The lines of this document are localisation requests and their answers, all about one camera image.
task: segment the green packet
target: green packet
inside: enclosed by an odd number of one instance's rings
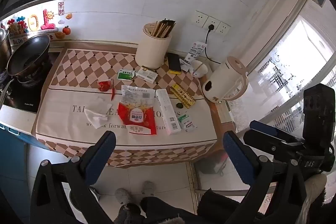
[[[193,131],[195,128],[197,128],[197,126],[193,124],[193,121],[186,111],[178,115],[177,119],[182,129],[184,129],[186,132]]]
[[[118,80],[132,80],[132,78],[135,76],[134,70],[128,70],[128,69],[120,69],[118,71],[117,79]]]

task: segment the window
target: window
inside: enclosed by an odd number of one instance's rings
[[[336,90],[335,27],[330,32],[326,28],[332,19],[336,22],[330,5],[328,0],[323,7],[307,0],[290,28],[249,73],[245,94],[228,102],[237,131],[257,120],[302,132],[303,90],[313,83]]]

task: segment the checkered pattern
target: checkered pattern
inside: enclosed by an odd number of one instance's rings
[[[93,52],[82,50],[68,50],[58,66],[50,85],[72,86],[81,88],[98,88],[97,81],[113,78],[120,69],[138,71],[133,54],[121,54],[118,52]],[[202,89],[198,79],[190,73],[182,71],[180,75],[168,73],[167,61],[156,70],[158,76],[153,84],[135,77],[132,82],[115,80],[114,87],[121,90],[122,85],[138,86],[151,89],[167,89],[178,83],[191,96],[202,95]]]
[[[67,157],[82,156],[87,150],[86,147],[67,146],[61,143],[54,143],[38,139],[41,143],[48,146]],[[188,146],[172,149],[151,149],[151,150],[114,150],[107,165],[118,167],[129,164],[144,164],[150,162],[167,162],[179,160],[194,160],[206,153],[211,144]]]

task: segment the cup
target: cup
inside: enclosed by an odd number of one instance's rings
[[[194,78],[201,78],[208,73],[208,67],[203,62],[194,60],[190,63],[189,71]]]

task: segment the red wrapper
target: red wrapper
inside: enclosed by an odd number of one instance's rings
[[[102,92],[108,91],[111,87],[110,80],[97,82],[97,84],[99,85],[98,89]]]
[[[156,135],[153,110],[155,90],[122,85],[121,92],[118,114],[128,132]]]

